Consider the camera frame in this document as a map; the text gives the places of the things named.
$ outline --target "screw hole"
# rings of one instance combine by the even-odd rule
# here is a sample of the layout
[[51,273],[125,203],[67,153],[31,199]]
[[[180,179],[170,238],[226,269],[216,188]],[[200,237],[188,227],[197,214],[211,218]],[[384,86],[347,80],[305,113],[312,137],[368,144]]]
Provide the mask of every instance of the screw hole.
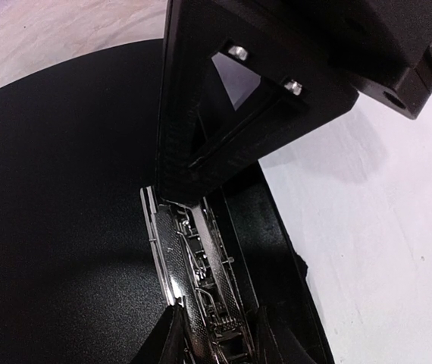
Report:
[[344,21],[346,22],[346,25],[351,29],[354,30],[356,33],[361,34],[362,36],[367,36],[368,32],[366,29],[356,20],[351,19],[350,17],[345,17]]
[[384,97],[386,97],[388,99],[388,101],[391,102],[393,105],[395,105],[395,106],[397,106],[403,110],[406,109],[405,104],[403,104],[401,101],[399,101],[396,96],[393,96],[386,91],[384,91],[383,94],[384,94]]

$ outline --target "black round surface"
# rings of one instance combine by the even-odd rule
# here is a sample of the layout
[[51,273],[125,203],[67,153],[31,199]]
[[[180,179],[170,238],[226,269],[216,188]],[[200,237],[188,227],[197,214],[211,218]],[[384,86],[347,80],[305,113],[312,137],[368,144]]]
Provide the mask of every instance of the black round surface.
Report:
[[0,89],[0,362],[129,362],[163,312],[153,184],[161,40]]

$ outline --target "bolt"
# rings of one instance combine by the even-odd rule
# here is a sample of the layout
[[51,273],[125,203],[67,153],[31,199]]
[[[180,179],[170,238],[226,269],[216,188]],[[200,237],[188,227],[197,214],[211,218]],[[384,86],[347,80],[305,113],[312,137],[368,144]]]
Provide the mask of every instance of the bolt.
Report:
[[295,96],[298,96],[302,93],[302,85],[295,80],[290,80],[289,82],[285,83],[283,87],[288,89]]
[[233,45],[228,49],[228,53],[240,61],[246,61],[248,58],[248,51],[239,45]]

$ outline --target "shiny metal object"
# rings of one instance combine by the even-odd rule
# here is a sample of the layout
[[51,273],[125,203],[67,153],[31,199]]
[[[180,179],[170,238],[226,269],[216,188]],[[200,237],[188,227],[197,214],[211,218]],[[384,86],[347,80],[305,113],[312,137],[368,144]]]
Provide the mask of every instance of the shiny metal object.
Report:
[[239,59],[240,61],[246,61],[249,55],[248,51],[243,47],[240,47],[239,45],[232,45],[228,49],[228,54],[232,55],[234,58]]
[[290,80],[289,82],[285,83],[283,87],[288,89],[295,96],[298,96],[302,93],[302,85],[295,80]]
[[252,338],[211,208],[157,202],[141,190],[149,241],[167,303],[187,312],[186,362],[251,363]]

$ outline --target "white surface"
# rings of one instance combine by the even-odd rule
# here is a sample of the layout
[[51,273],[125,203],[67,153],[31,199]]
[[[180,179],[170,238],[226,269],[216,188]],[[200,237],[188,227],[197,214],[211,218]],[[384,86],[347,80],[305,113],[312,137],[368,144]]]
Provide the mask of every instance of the white surface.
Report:
[[[165,1],[0,0],[0,86],[163,34]],[[432,364],[432,98],[408,121],[362,96],[261,162],[337,363]]]

